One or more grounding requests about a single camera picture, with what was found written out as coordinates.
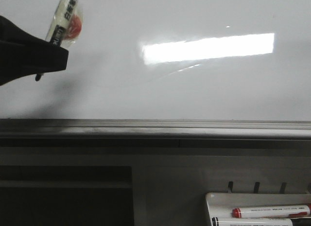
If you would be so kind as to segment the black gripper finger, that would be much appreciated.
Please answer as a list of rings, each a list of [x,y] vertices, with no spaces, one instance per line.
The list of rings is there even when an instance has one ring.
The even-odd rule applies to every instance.
[[[28,75],[65,70],[69,51],[0,17],[0,84]]]

